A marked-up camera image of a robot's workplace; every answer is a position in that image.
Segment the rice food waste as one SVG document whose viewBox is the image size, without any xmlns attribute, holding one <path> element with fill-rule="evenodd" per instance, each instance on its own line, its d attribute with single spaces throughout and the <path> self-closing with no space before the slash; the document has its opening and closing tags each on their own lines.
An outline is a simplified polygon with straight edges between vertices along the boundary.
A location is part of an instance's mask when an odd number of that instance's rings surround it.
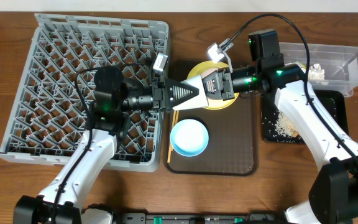
<svg viewBox="0 0 358 224">
<path fill-rule="evenodd" d="M 281 111 L 273 112 L 272 117 L 267 118 L 264 124 L 272 137 L 297 138 L 300 135 L 288 116 Z"/>
</svg>

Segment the white tissue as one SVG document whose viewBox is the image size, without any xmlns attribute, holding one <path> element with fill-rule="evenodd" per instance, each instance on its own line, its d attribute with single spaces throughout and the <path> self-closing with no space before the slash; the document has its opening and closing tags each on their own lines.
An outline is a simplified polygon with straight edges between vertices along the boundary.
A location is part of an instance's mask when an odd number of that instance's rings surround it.
<svg viewBox="0 0 358 224">
<path fill-rule="evenodd" d="M 319 63 L 313 64 L 309 68 L 308 80 L 324 80 L 325 79 L 325 71 L 321 68 Z"/>
</svg>

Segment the white bowl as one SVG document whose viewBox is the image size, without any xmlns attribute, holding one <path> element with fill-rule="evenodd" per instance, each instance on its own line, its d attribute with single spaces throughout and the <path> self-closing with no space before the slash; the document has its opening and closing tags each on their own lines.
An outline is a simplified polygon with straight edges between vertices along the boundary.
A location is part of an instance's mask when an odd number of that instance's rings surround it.
<svg viewBox="0 0 358 224">
<path fill-rule="evenodd" d="M 196 75 L 194 77 L 182 81 L 181 83 L 191 87 L 195 87 L 198 90 L 198 93 L 191 94 L 189 99 L 174 106 L 173 110 L 181 111 L 181 110 L 204 108 L 209 106 L 209 101 L 204 90 L 201 75 Z"/>
</svg>

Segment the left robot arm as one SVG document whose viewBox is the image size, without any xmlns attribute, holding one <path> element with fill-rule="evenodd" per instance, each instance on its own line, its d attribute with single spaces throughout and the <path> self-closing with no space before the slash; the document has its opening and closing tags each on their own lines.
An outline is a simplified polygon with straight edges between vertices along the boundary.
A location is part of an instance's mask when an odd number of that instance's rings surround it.
<svg viewBox="0 0 358 224">
<path fill-rule="evenodd" d="M 125 140 L 130 110 L 166 111 L 204 97 L 202 82 L 166 79 L 145 90 L 126 78 L 120 65 L 93 68 L 95 100 L 85 106 L 86 130 L 78 147 L 56 178 L 38 196 L 22 196 L 14 223 L 115 223 L 114 213 L 101 205 L 84 210 L 91 187 Z"/>
</svg>

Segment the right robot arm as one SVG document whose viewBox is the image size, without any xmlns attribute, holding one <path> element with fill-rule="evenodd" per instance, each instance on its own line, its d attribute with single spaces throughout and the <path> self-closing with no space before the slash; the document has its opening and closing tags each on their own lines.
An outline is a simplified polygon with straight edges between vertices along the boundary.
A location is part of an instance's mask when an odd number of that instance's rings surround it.
<svg viewBox="0 0 358 224">
<path fill-rule="evenodd" d="M 285 210 L 288 223 L 341 223 L 358 217 L 358 143 L 337 124 L 315 96 L 305 72 L 285 65 L 278 35 L 249 34 L 254 66 L 220 68 L 203 78 L 206 96 L 231 100 L 255 91 L 288 117 L 311 151 L 319 174 L 308 200 Z"/>
</svg>

